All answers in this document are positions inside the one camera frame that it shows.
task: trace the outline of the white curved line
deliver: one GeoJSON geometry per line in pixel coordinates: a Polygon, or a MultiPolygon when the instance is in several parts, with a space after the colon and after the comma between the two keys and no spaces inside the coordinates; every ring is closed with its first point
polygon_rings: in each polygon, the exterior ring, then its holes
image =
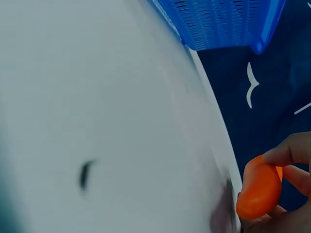
{"type": "Polygon", "coordinates": [[[256,86],[259,85],[259,83],[255,79],[255,76],[253,74],[253,70],[252,70],[250,63],[247,64],[247,76],[248,76],[249,82],[251,83],[251,86],[249,87],[249,89],[247,91],[246,101],[248,103],[249,108],[252,108],[251,95],[252,95],[253,90],[255,89],[256,86]]]}

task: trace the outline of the white container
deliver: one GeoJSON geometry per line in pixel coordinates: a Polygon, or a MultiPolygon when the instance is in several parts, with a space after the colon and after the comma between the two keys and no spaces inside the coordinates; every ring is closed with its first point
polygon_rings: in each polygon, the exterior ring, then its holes
{"type": "Polygon", "coordinates": [[[200,75],[147,2],[8,3],[0,29],[8,228],[209,232],[218,166],[239,172],[196,54],[200,75]]]}

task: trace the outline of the small insect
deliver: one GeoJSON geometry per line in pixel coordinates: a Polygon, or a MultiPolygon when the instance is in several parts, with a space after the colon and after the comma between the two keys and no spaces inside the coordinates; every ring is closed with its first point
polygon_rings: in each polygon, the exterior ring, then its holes
{"type": "Polygon", "coordinates": [[[80,177],[79,177],[79,185],[82,191],[86,190],[87,187],[87,180],[89,175],[89,170],[91,165],[93,165],[96,162],[96,160],[90,160],[83,164],[81,167],[80,177]]]}

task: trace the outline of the orange toy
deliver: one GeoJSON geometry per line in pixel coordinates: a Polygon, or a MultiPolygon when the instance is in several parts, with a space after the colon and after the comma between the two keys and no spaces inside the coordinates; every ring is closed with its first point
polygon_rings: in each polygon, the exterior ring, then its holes
{"type": "Polygon", "coordinates": [[[255,219],[273,210],[282,190],[283,170],[263,162],[263,155],[247,163],[236,206],[242,219],[255,219]]]}

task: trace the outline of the dark spot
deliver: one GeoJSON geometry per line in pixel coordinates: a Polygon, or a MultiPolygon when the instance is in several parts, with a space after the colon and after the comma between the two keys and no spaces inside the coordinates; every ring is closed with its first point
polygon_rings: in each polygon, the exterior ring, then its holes
{"type": "Polygon", "coordinates": [[[86,190],[89,170],[92,164],[94,164],[95,160],[90,160],[85,162],[81,167],[80,177],[79,177],[79,185],[82,191],[86,190]]]}
{"type": "Polygon", "coordinates": [[[185,84],[185,88],[186,88],[186,91],[187,91],[187,93],[188,93],[188,95],[189,95],[190,93],[189,93],[187,84],[185,84]]]}

